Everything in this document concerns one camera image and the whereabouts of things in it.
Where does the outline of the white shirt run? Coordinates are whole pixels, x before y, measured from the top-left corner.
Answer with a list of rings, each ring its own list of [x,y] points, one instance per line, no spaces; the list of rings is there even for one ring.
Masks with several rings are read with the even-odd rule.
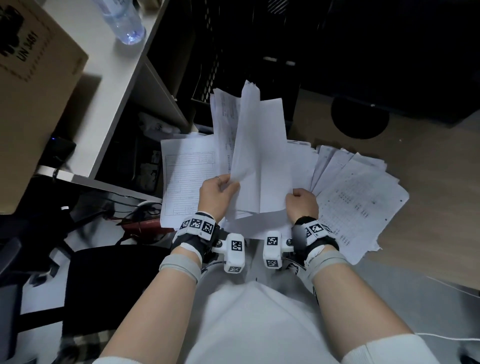
[[[290,272],[269,287],[209,268],[190,317],[182,364],[440,364],[413,334],[369,342],[340,359],[318,299]]]

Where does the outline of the red flat object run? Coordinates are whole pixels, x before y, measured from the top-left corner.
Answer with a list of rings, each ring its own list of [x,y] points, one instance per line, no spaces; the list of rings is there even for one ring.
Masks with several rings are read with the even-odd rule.
[[[121,222],[119,226],[125,233],[134,236],[157,236],[175,232],[172,227],[163,227],[159,217],[137,222]]]

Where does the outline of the black cabinet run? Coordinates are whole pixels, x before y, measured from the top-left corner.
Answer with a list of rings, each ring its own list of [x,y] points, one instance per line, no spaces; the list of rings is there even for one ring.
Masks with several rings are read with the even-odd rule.
[[[301,88],[460,122],[480,110],[480,0],[332,0]]]

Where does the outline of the white desk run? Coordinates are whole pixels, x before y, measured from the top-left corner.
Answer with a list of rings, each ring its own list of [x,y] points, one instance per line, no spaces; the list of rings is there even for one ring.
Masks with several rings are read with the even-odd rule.
[[[119,182],[100,181],[97,174],[130,100],[181,129],[189,129],[174,97],[177,90],[167,85],[167,77],[159,74],[148,56],[154,49],[153,41],[157,41],[161,56],[173,56],[168,47],[190,29],[181,29],[180,21],[166,13],[172,5],[181,5],[189,16],[189,4],[189,0],[162,0],[155,11],[141,9],[145,39],[136,45],[124,45],[115,38],[91,0],[45,0],[43,8],[79,43],[89,59],[65,108],[64,121],[58,124],[65,127],[76,148],[59,170],[39,165],[36,175],[123,197],[162,202],[153,193],[123,188]]]

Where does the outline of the brown cardboard box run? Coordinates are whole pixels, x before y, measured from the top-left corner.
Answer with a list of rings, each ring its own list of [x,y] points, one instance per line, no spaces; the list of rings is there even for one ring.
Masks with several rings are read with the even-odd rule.
[[[17,209],[87,61],[35,0],[0,0],[0,215]]]

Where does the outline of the clear plastic water bottle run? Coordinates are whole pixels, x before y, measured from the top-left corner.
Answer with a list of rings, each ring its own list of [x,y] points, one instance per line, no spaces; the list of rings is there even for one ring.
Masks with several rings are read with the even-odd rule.
[[[135,45],[144,39],[146,29],[135,9],[133,0],[91,1],[121,43]]]

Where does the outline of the paper sheet with table form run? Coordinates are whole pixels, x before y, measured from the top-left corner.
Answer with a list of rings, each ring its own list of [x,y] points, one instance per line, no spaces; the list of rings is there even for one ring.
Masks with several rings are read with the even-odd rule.
[[[163,197],[160,224],[178,230],[198,211],[199,189],[218,174],[215,137],[165,139],[161,142]]]

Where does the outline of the person's right forearm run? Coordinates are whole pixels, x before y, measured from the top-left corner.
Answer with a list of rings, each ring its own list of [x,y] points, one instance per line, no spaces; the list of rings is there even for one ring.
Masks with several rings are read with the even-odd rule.
[[[315,274],[313,285],[331,344],[340,359],[367,343],[413,334],[348,264],[322,268]]]

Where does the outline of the black round base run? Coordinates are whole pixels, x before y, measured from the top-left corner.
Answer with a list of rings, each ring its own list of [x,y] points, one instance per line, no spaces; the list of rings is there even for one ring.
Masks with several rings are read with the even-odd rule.
[[[390,113],[375,106],[335,97],[331,104],[331,118],[335,127],[345,136],[367,140],[385,131]]]

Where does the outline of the black chair seat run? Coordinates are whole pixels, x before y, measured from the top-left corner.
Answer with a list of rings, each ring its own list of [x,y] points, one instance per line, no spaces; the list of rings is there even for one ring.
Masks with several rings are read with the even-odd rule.
[[[169,254],[166,248],[149,245],[75,252],[69,261],[62,336],[117,329]]]

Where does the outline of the black plastic crate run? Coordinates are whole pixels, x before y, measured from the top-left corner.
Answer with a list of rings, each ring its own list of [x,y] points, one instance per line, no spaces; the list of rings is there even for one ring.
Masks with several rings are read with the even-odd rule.
[[[239,97],[245,81],[261,100],[281,99],[288,131],[300,88],[295,50],[301,0],[191,0],[195,121],[212,122],[210,96],[219,88]]]

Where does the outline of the grey wristband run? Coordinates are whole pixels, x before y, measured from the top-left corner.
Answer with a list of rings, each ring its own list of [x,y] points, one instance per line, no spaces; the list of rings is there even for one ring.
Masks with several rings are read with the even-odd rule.
[[[324,246],[321,251],[314,252],[313,255],[309,254],[305,260],[307,281],[313,283],[314,277],[320,270],[336,264],[351,266],[345,256],[335,248],[327,250]]]
[[[165,257],[159,266],[159,271],[163,269],[174,269],[187,274],[195,281],[195,284],[201,279],[201,267],[198,266],[191,258],[182,254],[170,254]]]

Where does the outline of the grey left wristband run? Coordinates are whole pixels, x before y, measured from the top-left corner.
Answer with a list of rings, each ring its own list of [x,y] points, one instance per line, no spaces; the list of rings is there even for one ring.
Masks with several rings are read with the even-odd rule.
[[[174,269],[187,274],[195,281],[195,284],[201,279],[201,267],[198,266],[191,258],[182,254],[170,254],[165,257],[159,266],[159,271],[163,269]]]

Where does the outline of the printed white paper sheet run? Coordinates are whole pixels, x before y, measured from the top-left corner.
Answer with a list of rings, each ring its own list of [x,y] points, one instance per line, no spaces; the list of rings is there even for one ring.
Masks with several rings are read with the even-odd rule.
[[[213,134],[219,174],[230,174],[239,121],[241,99],[219,88],[210,94]]]

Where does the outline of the person's right hand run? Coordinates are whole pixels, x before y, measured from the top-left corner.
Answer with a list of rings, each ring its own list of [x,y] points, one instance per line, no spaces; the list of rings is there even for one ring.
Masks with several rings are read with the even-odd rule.
[[[319,218],[319,206],[316,196],[303,188],[293,189],[292,193],[297,196],[297,202],[294,207],[287,207],[286,213],[292,223],[296,223],[303,217]]]

